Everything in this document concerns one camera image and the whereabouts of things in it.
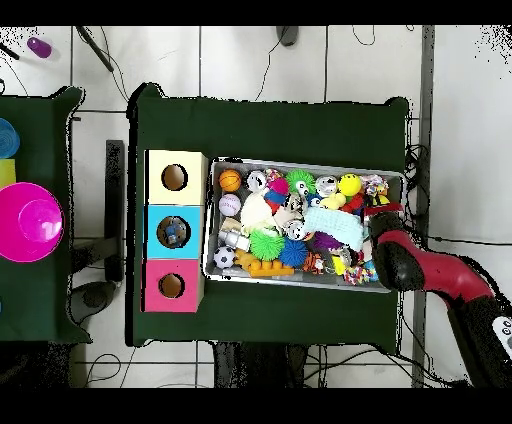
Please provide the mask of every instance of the purple object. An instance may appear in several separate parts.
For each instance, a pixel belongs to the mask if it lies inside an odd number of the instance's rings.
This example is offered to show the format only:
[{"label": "purple object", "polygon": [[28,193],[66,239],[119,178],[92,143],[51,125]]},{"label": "purple object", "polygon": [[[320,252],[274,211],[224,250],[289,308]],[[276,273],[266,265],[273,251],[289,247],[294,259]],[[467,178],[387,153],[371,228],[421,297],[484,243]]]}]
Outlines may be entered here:
[{"label": "purple object", "polygon": [[30,37],[27,46],[42,59],[46,59],[52,54],[52,46],[36,37]]},{"label": "purple object", "polygon": [[313,246],[315,249],[339,249],[343,246],[343,243],[340,243],[329,234],[316,231],[315,239],[313,240]]},{"label": "purple object", "polygon": [[59,203],[46,189],[15,183],[0,190],[0,256],[35,262],[58,246],[64,219]]}]

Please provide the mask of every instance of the orange basketball ball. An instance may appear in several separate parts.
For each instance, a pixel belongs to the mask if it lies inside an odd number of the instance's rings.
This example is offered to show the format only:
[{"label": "orange basketball ball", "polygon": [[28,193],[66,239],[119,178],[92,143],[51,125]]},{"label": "orange basketball ball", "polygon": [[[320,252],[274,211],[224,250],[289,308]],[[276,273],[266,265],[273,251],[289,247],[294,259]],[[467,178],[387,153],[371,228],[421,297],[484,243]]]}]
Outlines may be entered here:
[{"label": "orange basketball ball", "polygon": [[234,169],[226,169],[219,176],[219,184],[224,191],[236,191],[242,184],[242,178]]}]

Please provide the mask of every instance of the green spiky ball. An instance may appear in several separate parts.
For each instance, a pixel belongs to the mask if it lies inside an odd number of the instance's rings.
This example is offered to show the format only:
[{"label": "green spiky ball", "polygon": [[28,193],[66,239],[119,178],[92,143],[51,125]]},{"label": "green spiky ball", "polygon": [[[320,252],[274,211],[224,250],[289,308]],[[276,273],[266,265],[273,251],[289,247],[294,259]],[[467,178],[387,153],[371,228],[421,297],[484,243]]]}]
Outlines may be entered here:
[{"label": "green spiky ball", "polygon": [[254,230],[249,238],[251,253],[262,261],[276,259],[284,248],[284,237],[273,230]]},{"label": "green spiky ball", "polygon": [[286,181],[288,181],[288,184],[290,185],[290,193],[298,193],[297,183],[299,181],[304,181],[306,183],[309,194],[316,193],[315,177],[303,169],[296,169],[289,172],[286,176]]}]

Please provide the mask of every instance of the pink cup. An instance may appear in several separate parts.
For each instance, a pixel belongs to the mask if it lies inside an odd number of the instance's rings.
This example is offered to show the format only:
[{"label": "pink cup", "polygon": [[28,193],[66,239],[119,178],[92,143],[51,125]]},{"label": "pink cup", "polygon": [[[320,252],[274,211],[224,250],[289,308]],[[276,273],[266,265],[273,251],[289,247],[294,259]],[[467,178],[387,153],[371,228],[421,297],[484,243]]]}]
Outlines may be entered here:
[{"label": "pink cup", "polygon": [[35,262],[60,243],[64,216],[57,199],[32,183],[0,190],[0,256],[13,262]]}]

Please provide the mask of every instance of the gray bin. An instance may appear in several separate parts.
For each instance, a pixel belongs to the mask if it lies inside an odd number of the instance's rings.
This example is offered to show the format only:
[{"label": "gray bin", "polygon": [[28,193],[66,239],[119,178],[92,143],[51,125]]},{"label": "gray bin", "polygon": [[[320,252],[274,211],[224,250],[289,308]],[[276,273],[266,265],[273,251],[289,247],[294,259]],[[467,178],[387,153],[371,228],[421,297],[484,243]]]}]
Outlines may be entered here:
[{"label": "gray bin", "polygon": [[[211,194],[211,198],[206,211],[205,238],[202,257],[202,267],[205,276],[217,281],[223,281],[226,279],[230,281],[239,281],[240,284],[263,283],[287,286],[316,287],[323,289],[362,290],[380,293],[389,292],[389,290],[386,289],[380,282],[369,282],[361,285],[352,285],[345,282],[343,277],[327,272],[324,272],[322,275],[313,275],[309,272],[295,270],[295,273],[289,276],[251,278],[248,272],[244,271],[238,266],[219,269],[214,265],[214,252],[218,247],[222,245],[220,240],[218,240],[218,233],[220,226],[225,218],[224,215],[220,213],[218,208],[219,200],[223,195],[223,191],[218,184],[219,175],[226,169],[235,169],[244,176],[253,170],[264,170],[266,168],[276,169],[284,174],[287,174],[294,169],[300,168],[307,170],[315,178],[326,175],[333,175],[339,178],[341,175],[347,173],[354,173],[361,176],[377,174],[385,178],[389,184],[388,195],[386,197],[391,202],[399,202],[403,206],[405,205],[405,178],[398,172],[320,165],[304,165],[285,162],[267,162],[252,159],[242,159],[239,162],[234,162],[230,158],[219,158],[218,161],[214,161],[211,164],[210,176],[208,179],[209,187],[207,188],[207,192]],[[243,186],[236,191],[236,195],[240,198],[242,205],[249,194],[251,194],[251,192],[245,189]],[[232,218],[240,221],[240,212]]]}]

